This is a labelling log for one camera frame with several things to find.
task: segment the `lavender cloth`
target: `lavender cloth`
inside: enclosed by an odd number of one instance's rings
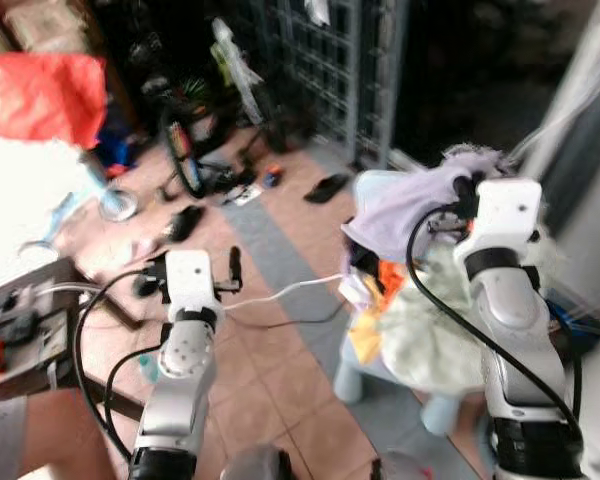
[[[403,263],[418,219],[435,207],[458,200],[453,181],[478,172],[488,174],[500,158],[500,152],[470,145],[452,147],[444,155],[440,167],[406,174],[374,198],[365,199],[364,208],[359,208],[354,219],[341,226],[342,231],[381,259]],[[415,257],[424,254],[430,240],[430,234],[423,229],[414,244]]]

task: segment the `white wall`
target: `white wall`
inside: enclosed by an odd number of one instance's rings
[[[557,239],[549,275],[558,290],[600,317],[600,170]]]

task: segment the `white cloth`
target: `white cloth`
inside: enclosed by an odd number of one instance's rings
[[[418,278],[443,302],[470,319],[465,275],[453,246],[434,243],[427,273]],[[402,383],[423,392],[463,396],[481,390],[481,347],[407,281],[379,322],[382,359]]]
[[[44,264],[18,258],[17,252],[23,242],[39,240],[51,210],[80,189],[80,154],[79,148],[58,140],[0,137],[0,285]]]

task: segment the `silver robot arm segment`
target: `silver robot arm segment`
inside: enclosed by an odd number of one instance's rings
[[[541,187],[532,180],[482,182],[470,236],[454,251],[471,282],[476,327],[513,354],[558,396],[565,374],[549,339],[549,311],[519,265],[537,221]],[[581,439],[555,403],[490,349],[483,352],[489,414],[497,437],[497,480],[581,479]]]

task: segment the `red bag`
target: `red bag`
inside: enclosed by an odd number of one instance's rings
[[[0,54],[0,136],[57,138],[91,149],[106,115],[104,60],[81,54]]]

